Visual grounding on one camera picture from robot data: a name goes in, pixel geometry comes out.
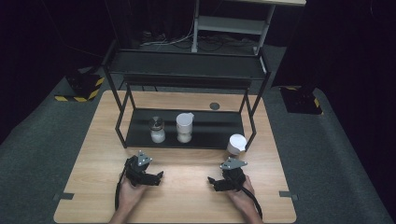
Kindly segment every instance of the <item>white cup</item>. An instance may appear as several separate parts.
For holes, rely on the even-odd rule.
[[[177,115],[177,140],[181,143],[188,143],[191,140],[192,121],[194,115],[192,113],[182,113]]]
[[[242,151],[245,151],[245,146],[247,145],[247,139],[244,135],[235,133],[231,135],[230,141],[228,142],[227,150],[237,156]]]

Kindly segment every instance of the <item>black cable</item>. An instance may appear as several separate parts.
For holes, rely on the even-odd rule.
[[[207,44],[218,44],[218,43],[220,43],[220,44],[224,44],[224,41],[223,41],[223,38],[221,37],[221,36],[213,36],[213,37],[215,37],[215,38],[209,38],[209,37],[206,37],[206,38],[203,38],[203,40],[207,43]]]
[[[179,43],[189,43],[190,45],[189,45],[188,47],[181,47],[181,46],[179,46],[179,45],[177,45],[177,44],[172,44],[172,46],[174,46],[174,47],[176,47],[176,48],[178,48],[178,49],[190,49],[190,48],[191,48],[191,45],[192,45],[192,42],[191,42],[190,40],[188,40],[188,41],[181,41],[181,42],[179,42]]]
[[[221,49],[221,48],[223,47],[223,45],[224,45],[224,42],[221,41],[221,38],[218,37],[218,39],[219,39],[219,40],[215,40],[215,41],[213,41],[212,43],[210,43],[209,41],[207,41],[207,38],[204,39],[204,41],[205,41],[207,44],[218,45],[217,48],[215,48],[215,49],[203,49],[203,48],[199,47],[199,45],[198,45],[198,49],[201,49],[201,50],[207,51],[207,52],[212,52],[212,51],[216,51],[216,50],[218,50],[218,49]]]
[[[246,193],[246,195],[253,200],[254,205],[256,206],[257,212],[259,213],[260,218],[262,219],[262,207],[260,206],[259,202],[257,201],[256,197],[246,188],[240,186],[241,190]]]
[[[218,6],[215,8],[215,10],[213,10],[212,14],[210,16],[214,16],[215,13],[219,10],[219,7],[221,6],[222,2],[224,2],[224,0],[220,0]]]
[[[225,42],[224,45],[228,46],[228,47],[233,47],[233,48],[244,48],[244,47],[255,46],[255,44],[253,42],[251,42],[251,41],[243,42],[243,41],[234,41],[234,40],[230,40],[228,42]]]
[[[126,166],[124,166],[122,173],[120,175],[120,180],[119,183],[117,183],[117,188],[116,188],[116,196],[114,199],[114,205],[116,207],[116,210],[119,209],[119,204],[120,204],[120,191],[121,191],[121,181],[125,175],[125,171],[126,171]]]

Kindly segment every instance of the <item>floor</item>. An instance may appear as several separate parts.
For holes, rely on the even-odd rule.
[[[254,41],[203,37],[199,52],[251,54]],[[189,51],[190,41],[142,49]],[[343,128],[320,90],[322,115],[288,113],[271,88],[285,48],[264,46],[273,74],[263,100],[293,201],[296,223],[393,223],[378,198]],[[97,74],[104,76],[102,70]],[[121,79],[114,77],[116,86]],[[103,91],[90,102],[58,102],[62,80],[0,146],[0,223],[54,223],[53,214],[73,169]],[[154,91],[151,87],[145,91]],[[213,91],[158,88],[158,91]]]

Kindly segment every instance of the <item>jar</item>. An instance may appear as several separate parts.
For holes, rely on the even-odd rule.
[[[154,143],[161,143],[165,140],[165,130],[163,129],[163,119],[160,117],[152,117],[148,122],[151,139]]]

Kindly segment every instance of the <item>hand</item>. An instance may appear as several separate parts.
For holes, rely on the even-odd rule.
[[[245,177],[246,181],[243,187],[254,195],[254,188],[251,186],[250,178],[248,175],[245,175]],[[233,201],[235,207],[242,213],[247,223],[263,223],[259,213],[256,211],[253,200],[251,200],[244,191],[236,191],[236,189],[234,189],[227,190],[226,192],[231,201]]]
[[[113,217],[108,223],[123,224],[128,219],[134,207],[142,198],[143,193],[149,186],[137,185],[136,187],[131,184],[125,176],[121,180],[120,196],[119,196],[119,209],[114,213]]]
[[[121,180],[119,209],[132,211],[148,187],[147,185],[136,185],[135,187],[124,176]]]

